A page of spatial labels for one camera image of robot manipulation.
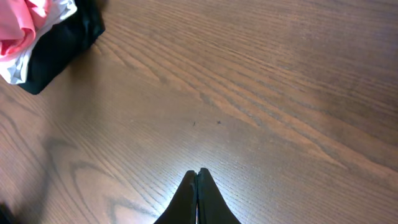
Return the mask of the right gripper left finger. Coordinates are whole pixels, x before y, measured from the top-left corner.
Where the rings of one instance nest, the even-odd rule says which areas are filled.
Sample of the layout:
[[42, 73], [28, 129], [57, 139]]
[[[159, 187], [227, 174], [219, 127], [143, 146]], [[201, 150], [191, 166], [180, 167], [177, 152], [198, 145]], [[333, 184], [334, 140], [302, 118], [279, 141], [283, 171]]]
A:
[[197, 174], [185, 173], [168, 207], [155, 224], [196, 224], [197, 221]]

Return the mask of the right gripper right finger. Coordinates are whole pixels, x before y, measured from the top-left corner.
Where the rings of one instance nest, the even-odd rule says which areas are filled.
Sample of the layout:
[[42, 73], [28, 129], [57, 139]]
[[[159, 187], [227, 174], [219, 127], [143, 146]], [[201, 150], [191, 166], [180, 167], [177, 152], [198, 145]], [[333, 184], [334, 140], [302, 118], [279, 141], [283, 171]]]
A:
[[199, 224], [240, 224], [207, 168], [200, 169], [197, 187]]

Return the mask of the pink shirt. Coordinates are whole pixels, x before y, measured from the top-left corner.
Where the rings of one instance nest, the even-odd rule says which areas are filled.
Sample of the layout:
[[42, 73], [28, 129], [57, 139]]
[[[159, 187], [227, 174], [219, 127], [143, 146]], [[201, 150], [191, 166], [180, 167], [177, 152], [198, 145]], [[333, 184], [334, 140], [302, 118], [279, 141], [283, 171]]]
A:
[[1, 61], [26, 49], [44, 26], [52, 0], [1, 0]]

